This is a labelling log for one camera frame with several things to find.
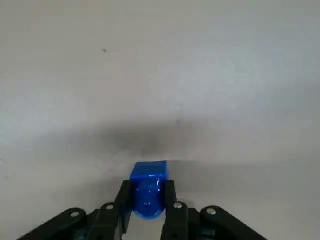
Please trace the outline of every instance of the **blue block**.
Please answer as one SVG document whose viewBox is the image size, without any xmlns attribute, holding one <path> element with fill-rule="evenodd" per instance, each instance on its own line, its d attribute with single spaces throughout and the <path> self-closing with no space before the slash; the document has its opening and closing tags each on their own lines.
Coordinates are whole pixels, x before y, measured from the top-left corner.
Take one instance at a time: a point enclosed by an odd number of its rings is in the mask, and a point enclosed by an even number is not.
<svg viewBox="0 0 320 240">
<path fill-rule="evenodd" d="M 167 161 L 137 162 L 130 175 L 134 184 L 134 212 L 155 219 L 165 209 L 163 181 L 168 180 Z"/>
</svg>

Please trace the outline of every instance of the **white surface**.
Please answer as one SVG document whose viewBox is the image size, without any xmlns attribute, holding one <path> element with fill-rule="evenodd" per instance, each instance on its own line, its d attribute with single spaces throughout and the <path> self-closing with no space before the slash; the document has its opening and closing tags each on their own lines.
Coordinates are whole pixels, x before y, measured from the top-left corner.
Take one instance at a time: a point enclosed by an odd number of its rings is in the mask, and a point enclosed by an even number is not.
<svg viewBox="0 0 320 240">
<path fill-rule="evenodd" d="M 319 26 L 318 0 L 0 0 L 0 239 L 162 159 L 199 209 L 318 239 Z"/>
</svg>

